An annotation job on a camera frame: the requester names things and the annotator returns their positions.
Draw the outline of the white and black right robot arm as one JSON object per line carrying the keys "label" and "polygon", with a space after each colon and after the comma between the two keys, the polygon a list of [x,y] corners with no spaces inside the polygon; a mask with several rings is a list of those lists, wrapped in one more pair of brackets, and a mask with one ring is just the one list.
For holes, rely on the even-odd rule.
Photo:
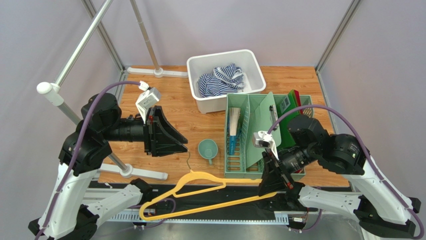
{"label": "white and black right robot arm", "polygon": [[[355,136],[329,134],[317,119],[306,115],[291,119],[287,130],[294,145],[282,150],[277,150],[271,134],[253,134],[254,145],[264,148],[259,196],[283,191],[293,205],[343,215],[378,237],[415,238],[417,225],[411,218],[419,212],[421,201],[393,189]],[[358,194],[320,190],[293,179],[293,173],[313,162],[346,178]]]}

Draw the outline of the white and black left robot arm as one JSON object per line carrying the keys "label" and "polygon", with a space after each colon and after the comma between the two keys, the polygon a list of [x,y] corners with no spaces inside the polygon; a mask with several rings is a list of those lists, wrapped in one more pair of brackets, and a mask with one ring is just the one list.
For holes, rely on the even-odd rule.
{"label": "white and black left robot arm", "polygon": [[137,178],[113,196],[83,204],[91,181],[113,152],[110,142],[142,142],[144,151],[152,157],[188,151],[188,140],[167,121],[160,106],[150,107],[145,116],[123,118],[116,97],[105,92],[94,95],[81,113],[83,120],[65,139],[59,153],[49,204],[43,215],[28,225],[36,238],[88,240],[111,217],[153,198],[152,187]]}

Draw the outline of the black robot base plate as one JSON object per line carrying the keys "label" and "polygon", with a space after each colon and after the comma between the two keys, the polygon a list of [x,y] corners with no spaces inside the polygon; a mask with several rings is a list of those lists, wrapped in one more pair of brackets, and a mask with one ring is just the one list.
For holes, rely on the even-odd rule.
{"label": "black robot base plate", "polygon": [[255,186],[227,186],[207,190],[207,186],[187,185],[176,195],[150,203],[140,216],[139,208],[125,209],[114,215],[117,222],[201,221],[201,222],[283,222],[282,215],[318,213],[304,207],[285,192],[258,196]]}

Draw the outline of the yellow velvet hanger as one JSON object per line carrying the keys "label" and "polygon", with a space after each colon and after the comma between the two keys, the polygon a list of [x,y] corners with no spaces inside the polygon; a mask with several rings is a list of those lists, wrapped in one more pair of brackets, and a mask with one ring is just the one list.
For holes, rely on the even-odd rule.
{"label": "yellow velvet hanger", "polygon": [[[216,185],[207,186],[203,185],[200,187],[200,189],[188,191],[188,192],[182,192],[182,189],[186,187],[191,182],[197,181],[197,180],[206,180],[212,183],[215,183]],[[245,198],[239,198],[236,197],[240,194],[243,194],[246,192],[246,189],[252,189],[254,187],[258,187],[261,183],[260,179],[242,179],[242,178],[220,178],[216,177],[208,172],[204,171],[194,171],[192,169],[189,170],[189,173],[183,175],[176,183],[176,185],[162,193],[161,195],[154,197],[152,200],[147,201],[143,204],[141,204],[139,208],[139,217],[147,222],[151,221],[162,221],[166,219],[173,219],[181,216],[186,215],[192,215],[192,214],[198,214],[206,211],[213,211],[228,207],[234,207],[237,205],[247,205],[251,204],[254,207],[260,207],[259,210],[256,210],[256,213],[259,215],[260,212],[265,212],[266,208],[269,206],[267,203],[270,201],[271,198],[274,198],[277,195],[277,192],[268,193],[263,196],[258,196],[258,194],[254,194],[252,196],[248,196]],[[235,190],[235,192],[231,191],[231,197],[234,198],[232,200],[215,203],[211,205],[205,205],[200,206],[198,208],[192,208],[192,209],[186,209],[182,211],[171,211],[167,214],[162,215],[145,215],[145,210],[149,207],[161,202],[161,201],[167,201],[168,198],[172,197],[172,200],[176,200],[178,198],[186,198],[186,197],[193,197],[196,195],[212,195],[214,192],[219,192],[221,190],[225,190],[227,187],[231,187],[232,190]]]}

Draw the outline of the blue white striped tank top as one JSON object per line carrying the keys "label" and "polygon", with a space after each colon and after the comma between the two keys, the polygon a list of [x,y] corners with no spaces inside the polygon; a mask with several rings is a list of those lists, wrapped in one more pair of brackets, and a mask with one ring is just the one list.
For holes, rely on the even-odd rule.
{"label": "blue white striped tank top", "polygon": [[214,67],[212,72],[202,74],[197,81],[203,98],[234,94],[245,88],[245,72],[232,63],[228,66]]}

